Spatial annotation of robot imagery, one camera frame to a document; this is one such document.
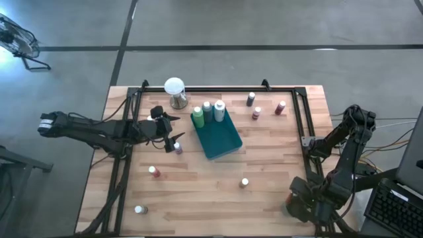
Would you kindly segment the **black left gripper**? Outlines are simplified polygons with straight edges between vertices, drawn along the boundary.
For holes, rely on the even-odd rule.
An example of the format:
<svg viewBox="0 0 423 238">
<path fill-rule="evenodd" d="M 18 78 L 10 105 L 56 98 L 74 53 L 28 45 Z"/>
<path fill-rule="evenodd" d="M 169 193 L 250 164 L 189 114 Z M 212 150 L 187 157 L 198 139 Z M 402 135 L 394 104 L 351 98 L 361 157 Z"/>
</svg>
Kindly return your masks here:
<svg viewBox="0 0 423 238">
<path fill-rule="evenodd" d="M 180 120 L 180 117 L 171 116 L 167 114 L 163 110 L 162 106 L 155 106 L 154 108 L 150 110 L 150 113 L 151 113 L 151 117 L 153 121 L 155 121 L 157 125 L 157 132 L 156 132 L 157 138 L 150 139 L 150 141 L 152 142 L 153 146 L 156 149 L 159 149 L 159 147 L 156 146 L 156 143 L 164 142 L 165 145 L 163 149 L 167 153 L 171 152 L 174 149 L 173 147 L 174 142 L 172 142 L 171 140 L 176 141 L 179 137 L 184 135 L 184 132 L 182 132 L 180 134 L 177 134 L 171 137 L 171 139 L 169 139 L 169 134 L 173 130 L 171 126 L 171 122 L 175 120 Z"/>
</svg>

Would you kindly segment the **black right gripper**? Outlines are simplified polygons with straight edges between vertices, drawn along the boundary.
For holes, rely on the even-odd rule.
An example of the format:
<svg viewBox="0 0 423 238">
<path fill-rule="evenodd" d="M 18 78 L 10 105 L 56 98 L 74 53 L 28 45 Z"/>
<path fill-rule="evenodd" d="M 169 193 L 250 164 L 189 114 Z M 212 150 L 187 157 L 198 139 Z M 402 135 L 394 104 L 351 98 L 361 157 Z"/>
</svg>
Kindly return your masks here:
<svg viewBox="0 0 423 238">
<path fill-rule="evenodd" d="M 318 199 L 309 184 L 300 177 L 295 177 L 289 189 L 291 193 L 286 198 L 288 214 L 299 221 L 311 222 L 315 225 L 328 225 L 334 206 Z"/>
</svg>

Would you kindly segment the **large green paint bottle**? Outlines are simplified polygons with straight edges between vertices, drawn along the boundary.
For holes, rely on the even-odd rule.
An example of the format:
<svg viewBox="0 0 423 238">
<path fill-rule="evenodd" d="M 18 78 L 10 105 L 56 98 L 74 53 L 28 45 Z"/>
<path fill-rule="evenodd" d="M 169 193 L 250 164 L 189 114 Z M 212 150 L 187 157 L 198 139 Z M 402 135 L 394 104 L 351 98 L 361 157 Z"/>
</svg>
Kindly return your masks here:
<svg viewBox="0 0 423 238">
<path fill-rule="evenodd" d="M 199 107 L 199 106 L 194 107 L 193 112 L 192 112 L 192 116 L 193 116 L 193 119 L 194 119 L 195 127 L 197 127 L 197 128 L 204 127 L 204 124 L 205 124 L 204 113 L 203 113 L 203 110 L 202 110 L 201 107 Z"/>
</svg>

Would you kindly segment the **dark green cup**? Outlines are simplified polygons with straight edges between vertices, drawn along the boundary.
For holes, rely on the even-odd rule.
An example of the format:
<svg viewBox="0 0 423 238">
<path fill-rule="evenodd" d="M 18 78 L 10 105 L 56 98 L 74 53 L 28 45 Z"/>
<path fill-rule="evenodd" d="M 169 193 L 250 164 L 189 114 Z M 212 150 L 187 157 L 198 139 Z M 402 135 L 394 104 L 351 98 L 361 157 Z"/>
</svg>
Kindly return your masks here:
<svg viewBox="0 0 423 238">
<path fill-rule="evenodd" d="M 290 217 L 291 217 L 291 213 L 289 211 L 289 205 L 291 203 L 291 196 L 292 196 L 292 193 L 289 193 L 281 205 L 281 211 L 283 215 L 290 216 Z"/>
</svg>

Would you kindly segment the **large grey paint bottle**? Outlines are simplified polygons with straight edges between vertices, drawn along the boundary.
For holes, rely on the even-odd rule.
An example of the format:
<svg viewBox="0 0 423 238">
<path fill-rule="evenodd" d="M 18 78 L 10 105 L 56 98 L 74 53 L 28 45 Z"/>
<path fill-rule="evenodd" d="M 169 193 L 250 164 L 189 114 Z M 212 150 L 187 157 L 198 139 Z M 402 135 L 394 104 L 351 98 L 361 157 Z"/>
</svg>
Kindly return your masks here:
<svg viewBox="0 0 423 238">
<path fill-rule="evenodd" d="M 204 122 L 211 123 L 213 121 L 213 105 L 206 101 L 202 105 L 202 110 L 204 114 Z"/>
</svg>

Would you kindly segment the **large white paint bottle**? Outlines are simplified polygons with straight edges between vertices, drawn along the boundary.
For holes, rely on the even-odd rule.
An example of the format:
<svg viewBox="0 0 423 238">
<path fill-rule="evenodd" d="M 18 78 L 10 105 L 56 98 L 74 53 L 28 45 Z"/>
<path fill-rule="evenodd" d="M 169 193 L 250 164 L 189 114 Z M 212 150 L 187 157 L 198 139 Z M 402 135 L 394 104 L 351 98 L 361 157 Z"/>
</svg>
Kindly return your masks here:
<svg viewBox="0 0 423 238">
<path fill-rule="evenodd" d="M 215 121 L 222 122 L 225 117 L 225 103 L 222 100 L 218 100 L 213 107 Z"/>
</svg>

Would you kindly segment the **white bulb table lamp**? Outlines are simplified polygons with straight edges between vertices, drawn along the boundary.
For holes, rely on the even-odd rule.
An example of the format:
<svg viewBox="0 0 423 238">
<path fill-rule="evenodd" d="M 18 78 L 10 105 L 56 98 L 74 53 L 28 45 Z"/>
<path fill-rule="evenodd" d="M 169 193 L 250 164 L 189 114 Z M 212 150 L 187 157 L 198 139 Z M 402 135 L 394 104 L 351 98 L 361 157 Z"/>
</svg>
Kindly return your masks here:
<svg viewBox="0 0 423 238">
<path fill-rule="evenodd" d="M 188 99 L 186 98 L 185 86 L 182 79 L 171 77 L 166 80 L 164 90 L 170 97 L 170 105 L 172 108 L 180 110 L 186 107 Z"/>
</svg>

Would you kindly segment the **teal plastic bin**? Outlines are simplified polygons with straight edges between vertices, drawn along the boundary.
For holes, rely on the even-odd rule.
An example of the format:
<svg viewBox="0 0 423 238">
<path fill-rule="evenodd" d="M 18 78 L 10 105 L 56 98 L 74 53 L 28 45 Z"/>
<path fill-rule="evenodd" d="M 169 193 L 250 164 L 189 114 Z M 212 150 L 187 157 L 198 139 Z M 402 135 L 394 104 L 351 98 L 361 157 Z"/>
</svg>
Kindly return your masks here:
<svg viewBox="0 0 423 238">
<path fill-rule="evenodd" d="M 190 118 L 195 127 L 192 113 Z M 195 130 L 205 156 L 209 160 L 214 160 L 232 153 L 240 149 L 243 145 L 241 137 L 226 107 L 225 117 L 222 122 L 215 121 L 213 107 L 213 121 L 211 123 L 205 123 L 202 128 L 195 127 Z"/>
</svg>

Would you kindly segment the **black keyboard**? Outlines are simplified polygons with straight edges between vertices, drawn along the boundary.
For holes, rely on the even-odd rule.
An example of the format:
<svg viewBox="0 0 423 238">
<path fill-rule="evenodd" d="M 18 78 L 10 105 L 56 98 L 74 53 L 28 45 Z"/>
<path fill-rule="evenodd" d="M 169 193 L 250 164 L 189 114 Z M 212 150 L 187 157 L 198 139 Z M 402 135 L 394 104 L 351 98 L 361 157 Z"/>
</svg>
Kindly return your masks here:
<svg viewBox="0 0 423 238">
<path fill-rule="evenodd" d="M 423 238 L 423 199 L 387 178 L 372 190 L 364 216 L 401 238 Z"/>
</svg>

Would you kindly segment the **grey monitor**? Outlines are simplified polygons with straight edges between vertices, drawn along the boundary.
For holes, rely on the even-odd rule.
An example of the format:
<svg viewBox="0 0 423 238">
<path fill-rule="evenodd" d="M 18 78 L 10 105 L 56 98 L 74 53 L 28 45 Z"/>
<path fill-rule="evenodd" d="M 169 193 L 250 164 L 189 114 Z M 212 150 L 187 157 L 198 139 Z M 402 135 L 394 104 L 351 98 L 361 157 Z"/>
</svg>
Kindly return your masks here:
<svg viewBox="0 0 423 238">
<path fill-rule="evenodd" d="M 397 180 L 423 195 L 423 107 L 396 173 Z"/>
</svg>

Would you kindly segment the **black equipment stand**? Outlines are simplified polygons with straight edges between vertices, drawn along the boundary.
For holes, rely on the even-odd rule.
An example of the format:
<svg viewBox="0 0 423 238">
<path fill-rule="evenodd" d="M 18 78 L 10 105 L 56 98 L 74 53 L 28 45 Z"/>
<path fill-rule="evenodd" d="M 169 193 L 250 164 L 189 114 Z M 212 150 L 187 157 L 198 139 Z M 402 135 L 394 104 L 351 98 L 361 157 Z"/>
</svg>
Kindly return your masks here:
<svg viewBox="0 0 423 238">
<path fill-rule="evenodd" d="M 17 217 L 18 202 L 32 170 L 49 173 L 52 167 L 51 163 L 19 155 L 0 145 L 0 238 L 10 238 L 15 234 L 12 226 Z"/>
</svg>

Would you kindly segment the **black floor fan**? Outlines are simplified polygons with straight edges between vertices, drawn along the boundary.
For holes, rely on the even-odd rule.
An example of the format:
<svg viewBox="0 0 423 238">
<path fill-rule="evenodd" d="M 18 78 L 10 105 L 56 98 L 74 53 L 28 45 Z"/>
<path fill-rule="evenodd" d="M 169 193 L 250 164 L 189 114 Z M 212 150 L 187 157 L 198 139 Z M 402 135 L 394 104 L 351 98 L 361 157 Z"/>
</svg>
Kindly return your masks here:
<svg viewBox="0 0 423 238">
<path fill-rule="evenodd" d="M 0 46 L 20 58 L 29 71 L 51 70 L 51 67 L 36 58 L 40 54 L 35 35 L 0 13 Z"/>
</svg>

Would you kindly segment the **black aluminium table frame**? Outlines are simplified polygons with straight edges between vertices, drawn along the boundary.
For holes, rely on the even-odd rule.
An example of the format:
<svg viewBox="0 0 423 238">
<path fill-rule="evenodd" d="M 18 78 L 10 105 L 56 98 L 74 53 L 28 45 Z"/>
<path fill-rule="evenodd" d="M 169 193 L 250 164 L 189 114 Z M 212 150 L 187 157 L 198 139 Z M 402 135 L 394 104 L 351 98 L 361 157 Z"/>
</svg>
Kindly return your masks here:
<svg viewBox="0 0 423 238">
<path fill-rule="evenodd" d="M 126 189 L 97 229 L 98 234 L 134 237 L 310 236 L 312 223 L 283 215 L 282 202 L 295 177 L 323 178 L 337 157 L 316 165 L 302 154 L 301 140 L 325 136 L 332 130 L 321 86 L 216 86 L 187 88 L 188 105 L 172 109 L 162 87 L 146 87 L 139 118 L 161 105 L 180 120 L 173 122 L 181 154 L 166 153 L 160 145 L 137 145 L 129 161 L 114 162 L 104 152 L 94 154 L 76 231 L 88 228 L 106 202 L 109 188 L 122 175 Z M 246 101 L 255 93 L 252 106 Z M 203 102 L 222 100 L 241 137 L 240 149 L 214 160 L 206 158 L 190 114 Z M 278 103 L 286 107 L 275 115 Z M 257 120 L 255 107 L 261 107 Z M 150 166 L 161 176 L 153 177 Z M 249 184 L 239 187 L 242 178 Z M 146 214 L 136 206 L 148 207 Z"/>
</svg>

